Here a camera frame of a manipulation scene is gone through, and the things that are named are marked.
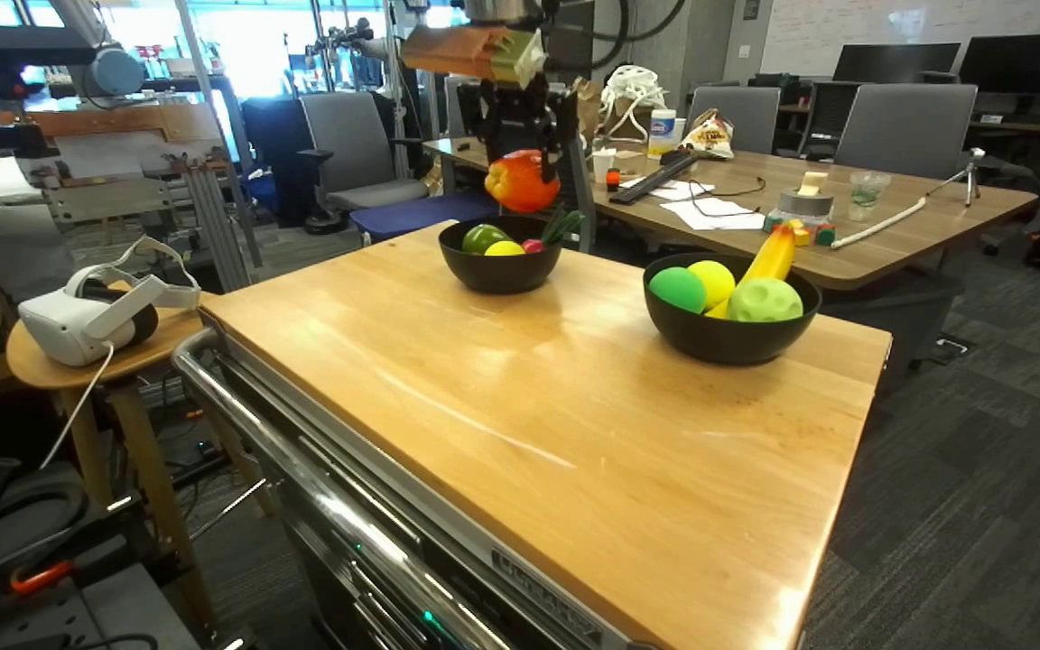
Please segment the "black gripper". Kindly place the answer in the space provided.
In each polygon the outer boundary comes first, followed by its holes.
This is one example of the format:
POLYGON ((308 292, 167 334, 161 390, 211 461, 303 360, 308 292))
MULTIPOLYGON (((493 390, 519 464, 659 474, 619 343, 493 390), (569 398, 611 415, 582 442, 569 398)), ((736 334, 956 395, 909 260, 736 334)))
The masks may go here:
POLYGON ((569 143, 578 135, 578 104, 569 92, 547 82, 474 82, 459 89, 459 112, 485 169, 498 159, 498 149, 547 149, 552 177, 558 184, 575 179, 569 143))

